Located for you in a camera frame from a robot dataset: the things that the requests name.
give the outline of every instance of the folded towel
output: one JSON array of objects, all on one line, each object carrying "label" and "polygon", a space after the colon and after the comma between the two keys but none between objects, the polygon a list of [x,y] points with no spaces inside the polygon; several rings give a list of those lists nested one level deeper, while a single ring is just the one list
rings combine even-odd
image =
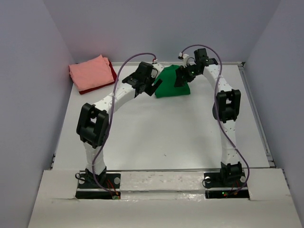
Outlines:
[{"label": "folded towel", "polygon": [[80,94],[114,83],[117,75],[108,58],[97,58],[80,64],[71,64],[70,75]]}]

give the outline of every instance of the white panel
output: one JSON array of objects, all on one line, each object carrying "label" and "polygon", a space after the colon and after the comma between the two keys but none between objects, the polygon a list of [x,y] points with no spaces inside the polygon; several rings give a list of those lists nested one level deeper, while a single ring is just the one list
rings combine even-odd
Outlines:
[{"label": "white panel", "polygon": [[122,172],[122,191],[168,190],[168,191],[201,191],[203,172]]},{"label": "white panel", "polygon": [[[78,200],[68,197],[68,191],[75,192],[71,171],[48,171],[41,183],[29,228],[300,228],[301,224],[291,197],[278,191],[278,199],[268,198],[264,188],[285,188],[281,182],[282,171],[271,169],[252,170],[249,182],[260,181],[263,188],[254,188],[254,195],[265,200],[248,199],[204,199],[201,195],[140,193],[137,197],[121,200]],[[196,172],[176,172],[183,175]],[[140,175],[131,181],[140,179]],[[268,179],[279,180],[269,183]],[[57,198],[45,191],[57,191]]]}]

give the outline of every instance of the white table surface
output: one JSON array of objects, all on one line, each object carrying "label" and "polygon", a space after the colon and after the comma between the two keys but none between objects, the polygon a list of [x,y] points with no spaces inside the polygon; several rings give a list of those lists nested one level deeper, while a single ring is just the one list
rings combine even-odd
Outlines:
[{"label": "white table surface", "polygon": [[279,169],[252,169],[251,200],[205,199],[203,173],[191,171],[122,172],[121,200],[79,200],[75,172],[44,171],[29,228],[301,227]]},{"label": "white table surface", "polygon": [[[126,66],[121,79],[135,71]],[[236,65],[225,65],[222,75],[241,95],[236,123],[237,146],[250,167],[269,167],[265,149]],[[212,116],[213,90],[204,76],[189,83],[191,95],[156,99],[139,95],[115,114],[104,147],[108,170],[212,169],[220,168],[219,127]],[[73,85],[54,170],[83,170],[86,153],[76,126],[85,103],[107,96],[113,85],[80,95]]]}]

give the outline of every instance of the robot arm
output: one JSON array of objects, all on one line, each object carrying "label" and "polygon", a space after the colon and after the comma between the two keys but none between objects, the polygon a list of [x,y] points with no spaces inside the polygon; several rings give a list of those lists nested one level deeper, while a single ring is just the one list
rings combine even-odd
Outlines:
[{"label": "robot arm", "polygon": [[[151,65],[141,62],[134,73],[122,80],[122,83],[116,89],[115,96],[111,93],[93,105],[88,103],[83,105],[76,132],[84,143],[87,159],[85,171],[89,179],[93,180],[92,161],[107,137],[109,117],[139,94],[145,92],[151,96],[162,83],[161,80],[158,80],[153,85],[163,69],[164,66],[160,63]],[[111,113],[113,96],[114,109],[113,113]],[[99,153],[95,160],[94,171],[98,181],[100,183],[103,182],[106,173],[103,151]]]},{"label": "robot arm", "polygon": [[[208,79],[213,90],[215,90],[219,71],[214,70],[209,67],[209,65],[217,65],[216,59],[209,58],[205,48],[196,50],[194,56],[195,64],[190,65],[188,64],[189,55],[180,53],[179,59],[183,60],[183,64],[176,69],[177,78],[175,87],[183,86],[185,82],[191,82],[196,76],[203,74]],[[234,90],[227,81],[220,76],[216,94],[219,124],[230,140],[236,144],[235,121],[239,114],[241,93],[239,90]],[[214,118],[217,119],[215,104],[212,112]],[[220,134],[222,144],[221,169],[219,173],[205,174],[205,177],[208,176],[211,178],[206,182],[206,188],[223,187],[223,185],[229,186],[244,176],[240,158],[235,148],[222,131],[220,131]]]}]

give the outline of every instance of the white wall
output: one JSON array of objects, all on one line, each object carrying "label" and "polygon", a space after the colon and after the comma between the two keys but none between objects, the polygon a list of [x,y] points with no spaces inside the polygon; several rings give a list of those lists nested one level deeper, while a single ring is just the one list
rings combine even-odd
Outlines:
[{"label": "white wall", "polygon": [[152,51],[178,61],[190,44],[245,61],[280,0],[44,0],[75,61]]},{"label": "white wall", "polygon": [[304,1],[282,0],[246,63],[276,164],[304,224]]},{"label": "white wall", "polygon": [[1,1],[1,228],[28,227],[66,112],[72,62],[42,0]]}]

